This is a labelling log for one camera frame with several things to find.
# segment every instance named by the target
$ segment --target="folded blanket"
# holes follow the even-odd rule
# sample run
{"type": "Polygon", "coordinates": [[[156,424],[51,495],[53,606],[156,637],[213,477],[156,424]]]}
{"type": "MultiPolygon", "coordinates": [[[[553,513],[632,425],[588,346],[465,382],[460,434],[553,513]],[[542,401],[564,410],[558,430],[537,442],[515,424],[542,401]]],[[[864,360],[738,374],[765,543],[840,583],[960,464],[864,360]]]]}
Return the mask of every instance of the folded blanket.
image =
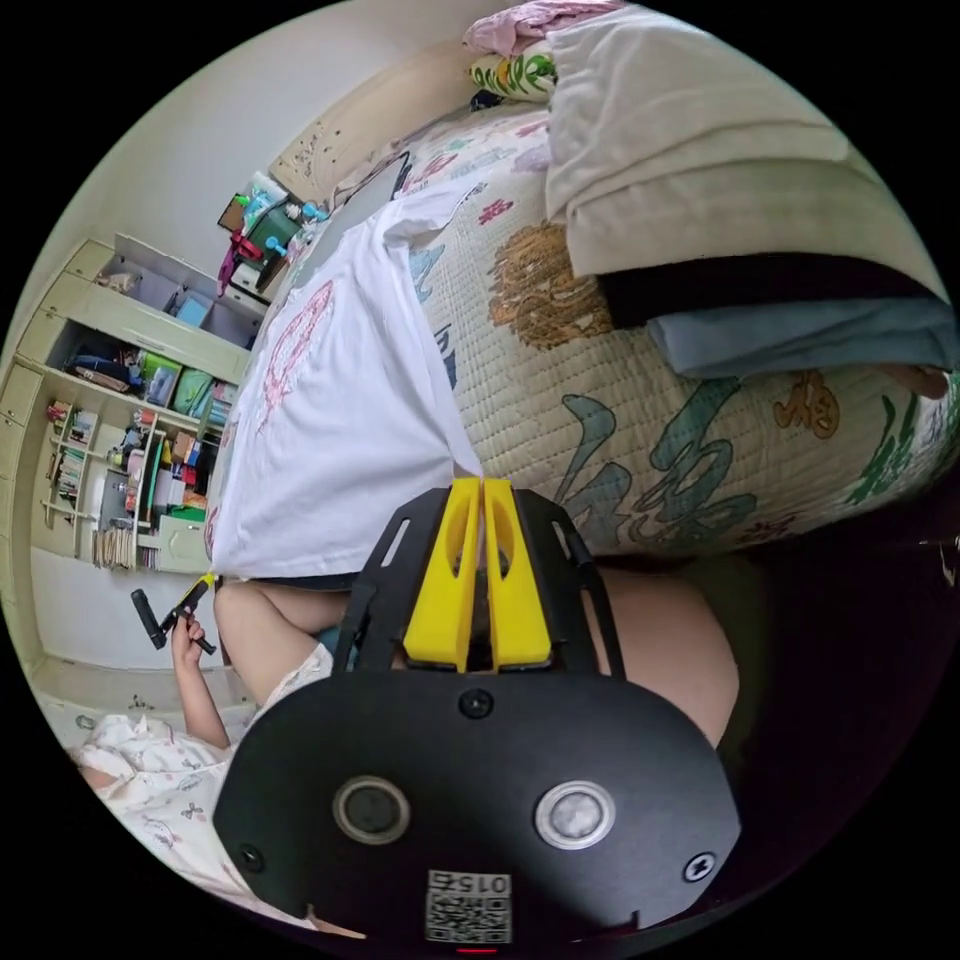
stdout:
{"type": "Polygon", "coordinates": [[[567,227],[576,276],[811,253],[881,264],[947,299],[876,172],[757,63],[638,6],[548,43],[547,215],[567,227]]]}
{"type": "Polygon", "coordinates": [[[616,0],[531,0],[478,20],[463,37],[477,53],[514,57],[551,30],[562,30],[624,4],[616,0]]]}
{"type": "Polygon", "coordinates": [[[960,367],[960,328],[936,297],[773,304],[659,317],[647,330],[674,372],[703,379],[911,364],[960,367]]]}

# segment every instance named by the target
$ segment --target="wooden headboard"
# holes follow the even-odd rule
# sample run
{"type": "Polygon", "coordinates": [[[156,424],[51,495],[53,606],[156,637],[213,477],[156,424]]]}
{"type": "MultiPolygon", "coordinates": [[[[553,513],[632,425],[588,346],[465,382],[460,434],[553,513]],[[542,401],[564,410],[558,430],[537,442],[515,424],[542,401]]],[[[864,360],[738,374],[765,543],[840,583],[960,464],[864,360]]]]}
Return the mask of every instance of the wooden headboard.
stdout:
{"type": "Polygon", "coordinates": [[[447,40],[381,70],[314,120],[270,165],[270,175],[299,200],[319,203],[369,154],[437,117],[466,106],[477,92],[476,59],[447,40]]]}

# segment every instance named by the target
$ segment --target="white pajamas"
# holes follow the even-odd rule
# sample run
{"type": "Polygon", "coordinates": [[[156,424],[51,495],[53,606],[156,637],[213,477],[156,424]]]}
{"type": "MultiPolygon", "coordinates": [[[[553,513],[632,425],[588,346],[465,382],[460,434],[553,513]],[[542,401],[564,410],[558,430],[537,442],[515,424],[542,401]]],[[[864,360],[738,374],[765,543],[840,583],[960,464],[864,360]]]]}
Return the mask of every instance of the white pajamas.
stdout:
{"type": "MultiPolygon", "coordinates": [[[[318,644],[270,694],[257,717],[294,690],[328,677],[332,666],[329,651],[318,644]]],[[[80,765],[117,778],[97,795],[171,870],[237,906],[313,929],[309,920],[258,900],[213,829],[213,810],[234,749],[210,746],[146,715],[138,721],[111,715],[71,754],[80,765]]]]}

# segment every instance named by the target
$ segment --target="pink blanket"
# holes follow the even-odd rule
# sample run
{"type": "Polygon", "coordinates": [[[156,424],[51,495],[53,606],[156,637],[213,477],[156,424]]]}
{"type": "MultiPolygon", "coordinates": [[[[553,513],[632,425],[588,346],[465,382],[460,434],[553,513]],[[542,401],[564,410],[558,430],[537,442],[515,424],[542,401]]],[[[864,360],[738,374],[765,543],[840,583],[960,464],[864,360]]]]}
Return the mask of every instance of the pink blanket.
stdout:
{"type": "Polygon", "coordinates": [[[626,6],[620,0],[530,0],[478,20],[463,37],[477,53],[514,57],[551,30],[562,30],[626,6]]]}

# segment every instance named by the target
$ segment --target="knee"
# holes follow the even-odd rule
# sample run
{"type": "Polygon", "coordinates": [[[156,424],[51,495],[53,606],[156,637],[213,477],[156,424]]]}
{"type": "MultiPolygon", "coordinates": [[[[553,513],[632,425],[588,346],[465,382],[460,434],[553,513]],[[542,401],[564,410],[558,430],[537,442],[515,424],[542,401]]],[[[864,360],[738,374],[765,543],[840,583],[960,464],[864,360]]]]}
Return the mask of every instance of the knee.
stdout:
{"type": "Polygon", "coordinates": [[[217,632],[220,642],[230,649],[231,636],[238,617],[243,616],[242,610],[246,598],[251,592],[249,581],[232,580],[220,585],[220,589],[213,595],[213,617],[217,622],[217,632]]]}

